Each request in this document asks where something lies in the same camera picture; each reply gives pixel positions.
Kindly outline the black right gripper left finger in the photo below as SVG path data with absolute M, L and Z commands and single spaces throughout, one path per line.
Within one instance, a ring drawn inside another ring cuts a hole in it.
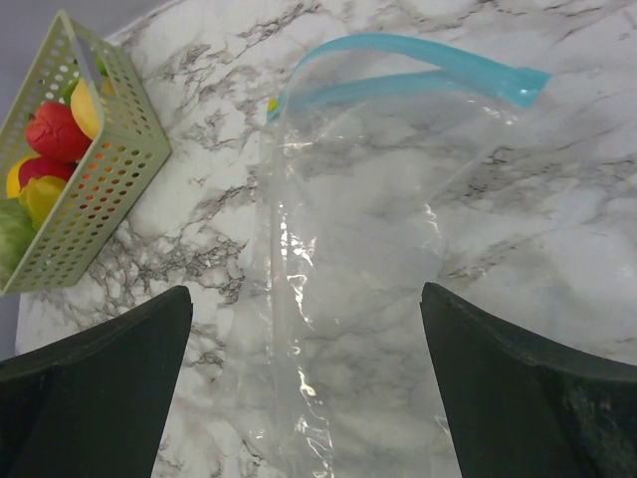
M 150 476 L 192 317 L 176 286 L 2 361 L 2 476 Z

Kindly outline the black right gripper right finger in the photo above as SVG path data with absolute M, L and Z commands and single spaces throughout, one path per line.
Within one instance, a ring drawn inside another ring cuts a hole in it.
M 633 477 L 636 368 L 559 344 L 439 284 L 426 341 L 465 477 Z

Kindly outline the red tomato toy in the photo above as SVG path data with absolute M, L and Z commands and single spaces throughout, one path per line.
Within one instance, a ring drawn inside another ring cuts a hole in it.
M 56 102 L 44 102 L 29 115 L 25 138 L 34 151 L 61 162 L 82 160 L 93 142 L 80 130 L 71 109 Z

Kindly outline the yellow pear toy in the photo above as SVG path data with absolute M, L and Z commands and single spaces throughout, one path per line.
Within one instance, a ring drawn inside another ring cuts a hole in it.
M 70 108 L 82 133 L 88 138 L 94 139 L 101 130 L 102 122 L 98 118 L 89 87 L 84 79 L 79 79 L 71 94 Z

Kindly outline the clear zip top bag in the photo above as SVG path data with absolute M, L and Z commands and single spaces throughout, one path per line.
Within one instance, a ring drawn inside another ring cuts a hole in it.
M 434 200 L 548 82 L 367 33 L 311 50 L 271 100 L 264 315 L 287 475 L 458 475 L 420 316 L 452 229 Z

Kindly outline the green cabbage toy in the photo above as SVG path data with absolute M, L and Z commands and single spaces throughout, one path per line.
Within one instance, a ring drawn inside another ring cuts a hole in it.
M 18 199 L 1 200 L 1 287 L 4 287 L 28 250 L 36 231 Z

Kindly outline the yellow green starfruit toy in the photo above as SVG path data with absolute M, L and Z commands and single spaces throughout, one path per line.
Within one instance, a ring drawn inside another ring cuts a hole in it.
M 35 230 L 44 224 L 66 185 L 59 177 L 45 175 L 31 179 L 22 189 L 19 202 L 27 210 Z

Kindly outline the green perforated plastic basket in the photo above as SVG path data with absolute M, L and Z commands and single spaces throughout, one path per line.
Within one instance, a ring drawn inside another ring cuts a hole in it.
M 100 129 L 2 294 L 70 287 L 171 153 L 126 52 L 59 11 L 1 127 L 1 171 L 31 153 L 24 128 L 46 100 L 84 79 Z

